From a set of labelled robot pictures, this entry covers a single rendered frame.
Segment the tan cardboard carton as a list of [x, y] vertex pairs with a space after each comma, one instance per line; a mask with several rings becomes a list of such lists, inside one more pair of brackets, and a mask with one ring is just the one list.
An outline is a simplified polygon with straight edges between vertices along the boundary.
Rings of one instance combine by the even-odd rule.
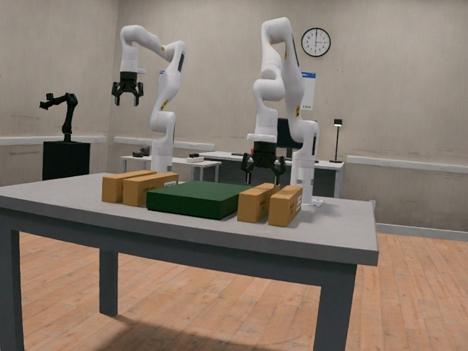
[[123, 205], [146, 205], [147, 191], [179, 184], [179, 174], [160, 173], [124, 180]]
[[239, 193], [237, 221], [256, 223], [267, 216], [270, 197], [279, 190], [280, 185], [264, 183]]
[[101, 201], [111, 203], [123, 202], [123, 180], [153, 174], [157, 174], [157, 171], [143, 170], [103, 177]]
[[270, 197], [268, 225], [287, 227], [301, 211], [303, 187], [286, 186]]

